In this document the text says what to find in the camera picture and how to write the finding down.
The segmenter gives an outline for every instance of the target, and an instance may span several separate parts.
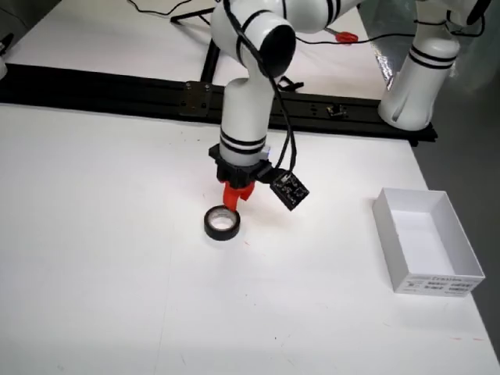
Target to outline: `white cardboard box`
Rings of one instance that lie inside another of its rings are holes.
[[[373,214],[396,293],[464,296],[484,280],[444,191],[385,188]]]

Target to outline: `white table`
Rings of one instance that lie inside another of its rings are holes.
[[[209,34],[189,24],[65,0],[10,62],[197,80]],[[366,36],[356,11],[336,28]],[[377,69],[368,45],[300,45],[287,75],[377,98]],[[239,73],[222,59],[216,83]],[[0,106],[0,373],[500,373],[471,297],[391,290],[371,203],[426,188],[406,142],[298,134],[310,197],[289,213],[258,186],[241,233],[216,243],[202,217],[222,194],[217,139],[196,123]],[[269,135],[275,150],[283,139]]]

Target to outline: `gray floor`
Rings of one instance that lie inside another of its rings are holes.
[[[360,11],[370,37],[415,30],[410,2],[366,4],[369,6],[364,9],[363,5]],[[429,188],[445,190],[450,195],[487,275],[473,295],[497,355],[500,355],[500,25],[492,20],[499,14],[496,2],[488,11],[484,36],[461,40],[460,57],[434,108],[433,123],[439,139],[435,144],[422,143],[414,149]],[[377,59],[386,78],[400,69],[411,42],[412,38],[375,42]]]

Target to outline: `metal bracket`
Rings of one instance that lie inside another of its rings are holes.
[[[207,117],[212,98],[212,85],[203,82],[186,82],[180,95],[179,114],[181,116]]]

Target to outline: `box label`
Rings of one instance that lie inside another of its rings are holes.
[[[481,280],[455,276],[407,277],[398,291],[425,295],[465,295],[472,291]]]

